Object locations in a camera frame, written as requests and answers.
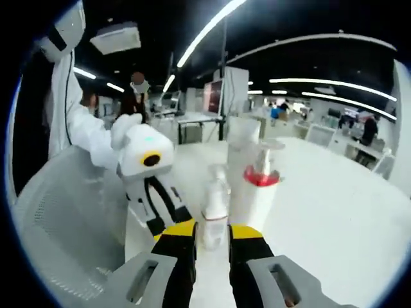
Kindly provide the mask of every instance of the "white cylindrical container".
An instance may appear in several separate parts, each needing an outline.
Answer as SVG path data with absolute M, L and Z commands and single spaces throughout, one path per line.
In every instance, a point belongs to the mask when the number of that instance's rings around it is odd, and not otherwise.
M 259 130 L 260 122 L 255 119 L 229 118 L 227 180 L 233 196 L 237 195 L 241 175 L 252 153 L 250 151 L 258 144 Z
M 207 250 L 214 250 L 223 243 L 228 230 L 228 201 L 230 189 L 222 167 L 214 169 L 214 175 L 207 188 L 205 207 L 200 222 L 200 237 Z
M 280 180 L 271 170 L 270 148 L 262 147 L 256 162 L 243 171 L 238 195 L 230 202 L 229 223 L 250 226 L 262 232 Z

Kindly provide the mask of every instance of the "white cabinet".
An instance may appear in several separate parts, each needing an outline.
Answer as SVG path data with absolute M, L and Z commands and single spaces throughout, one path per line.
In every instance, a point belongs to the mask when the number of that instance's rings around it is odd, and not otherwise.
M 298 132 L 294 127 L 294 123 L 289 121 L 275 120 L 274 126 L 267 121 L 265 127 L 264 139 L 278 137 L 298 137 Z
M 345 149 L 347 148 L 347 142 L 340 138 L 333 138 L 329 143 L 328 149 L 338 155 L 345 156 Z

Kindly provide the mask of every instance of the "computer screen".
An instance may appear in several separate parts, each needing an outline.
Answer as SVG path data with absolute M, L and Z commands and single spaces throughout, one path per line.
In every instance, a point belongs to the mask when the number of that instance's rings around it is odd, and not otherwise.
M 204 86 L 203 110 L 220 115 L 222 101 L 223 80 L 206 83 Z
M 165 109 L 177 110 L 179 107 L 180 91 L 167 92 L 161 96 L 161 105 Z
M 340 119 L 341 111 L 330 108 L 328 109 L 328 115 L 331 117 L 337 117 Z
M 350 108 L 344 108 L 344 115 L 356 118 L 356 116 L 358 115 L 358 111 Z

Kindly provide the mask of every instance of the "fluorescent light strip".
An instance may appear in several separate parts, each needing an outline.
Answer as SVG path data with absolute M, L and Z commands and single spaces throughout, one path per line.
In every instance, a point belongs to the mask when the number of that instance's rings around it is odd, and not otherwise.
M 388 98 L 391 101 L 397 101 L 397 99 L 391 95 L 386 93 L 382 93 L 380 91 L 370 89 L 367 87 L 363 87 L 362 85 L 355 85 L 353 83 L 347 83 L 342 81 L 335 81 L 335 80 L 324 80 L 324 79 L 311 79 L 311 78 L 280 78 L 280 79 L 270 79 L 270 83 L 282 83 L 282 82 L 307 82 L 307 83 L 324 83 L 326 85 L 343 85 L 345 87 L 350 87 L 358 90 L 364 90 L 370 93 L 374 93 L 384 98 Z
M 118 86 L 116 86 L 116 85 L 113 85 L 113 84 L 110 83 L 110 82 L 107 82 L 107 86 L 110 87 L 110 88 L 112 88 L 112 89 L 114 89 L 114 90 L 120 91 L 121 93 L 124 92 L 124 89 L 123 89 L 123 88 L 120 88 L 120 87 L 118 87 Z
M 278 42 L 275 41 L 273 43 L 270 43 L 270 44 L 267 44 L 267 45 L 264 45 L 264 46 L 260 46 L 260 47 L 257 47 L 256 49 L 247 51 L 246 53 L 243 53 L 242 55 L 235 56 L 233 59 L 228 60 L 227 64 L 233 63 L 234 61 L 237 61 L 241 58 L 244 58 L 245 56 L 252 55 L 253 53 L 258 53 L 262 50 L 277 47 L 277 46 L 280 46 L 280 45 L 291 44 L 291 43 L 295 43 L 295 42 L 302 42 L 302 41 L 305 41 L 305 40 L 341 39 L 341 38 L 351 39 L 351 40 L 362 40 L 364 42 L 370 42 L 370 43 L 378 44 L 378 45 L 390 48 L 394 51 L 397 51 L 397 49 L 393 45 L 391 45 L 387 42 L 384 42 L 383 40 L 378 40 L 378 39 L 373 38 L 373 37 L 364 37 L 363 35 L 348 34 L 348 33 L 324 33 L 324 34 L 306 35 L 306 36 L 303 36 L 303 37 L 293 37 L 293 38 L 288 38 L 286 40 L 280 40 Z
M 311 93 L 311 92 L 302 92 L 301 94 L 302 94 L 302 95 L 305 95 L 305 96 L 313 96 L 313 97 L 316 97 L 316 98 L 327 98 L 327 99 L 333 99 L 333 100 L 335 100 L 335 101 L 343 101 L 343 102 L 345 102 L 345 103 L 350 103 L 350 104 L 353 104 L 353 105 L 356 105 L 356 106 L 359 106 L 359 107 L 366 108 L 366 109 L 368 109 L 368 110 L 372 110 L 372 111 L 374 111 L 374 112 L 378 112 L 379 114 L 382 114 L 383 116 L 389 117 L 390 119 L 393 119 L 393 120 L 396 120 L 396 119 L 397 119 L 396 117 L 394 117 L 394 116 L 391 115 L 391 114 L 386 113 L 385 111 L 382 111 L 382 110 L 380 110 L 380 109 L 374 108 L 374 107 L 372 107 L 372 106 L 369 106 L 369 105 L 366 105 L 366 104 L 363 104 L 363 103 L 359 103 L 359 102 L 357 102 L 357 101 L 351 101 L 350 99 L 339 98 L 338 96 L 331 96 L 331 95 L 325 95 L 325 94 Z
M 96 79 L 96 75 L 90 74 L 89 72 L 79 69 L 78 67 L 74 67 L 73 71 L 77 74 L 83 75 L 84 77 L 88 77 L 90 79 Z
M 175 75 L 170 75 L 170 77 L 168 78 L 168 80 L 167 80 L 167 82 L 166 82 L 166 84 L 165 84 L 165 86 L 162 90 L 163 93 L 168 91 L 168 88 L 170 87 L 170 85 L 173 82 L 174 78 L 175 78 Z
M 248 94 L 262 94 L 263 91 L 262 90 L 249 90 L 247 93 Z
M 197 35 L 197 37 L 192 41 L 192 43 L 188 46 L 186 52 L 182 55 L 181 59 L 177 63 L 177 67 L 182 67 L 191 54 L 194 52 L 194 49 L 197 45 L 202 41 L 202 39 L 227 15 L 229 15 L 232 11 L 234 11 L 237 7 L 242 5 L 246 0 L 232 0 L 229 4 L 224 6 L 221 11 L 217 13 L 210 20 L 208 24 L 204 27 L 203 30 Z
M 271 91 L 272 94 L 287 94 L 287 91 L 284 90 L 273 90 Z

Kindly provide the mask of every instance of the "robot camera eye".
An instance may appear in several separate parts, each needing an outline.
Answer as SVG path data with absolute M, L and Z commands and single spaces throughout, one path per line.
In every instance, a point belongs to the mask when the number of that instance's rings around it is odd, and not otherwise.
M 153 167 L 160 162 L 161 154 L 158 152 L 145 153 L 141 159 L 141 164 L 146 167 Z

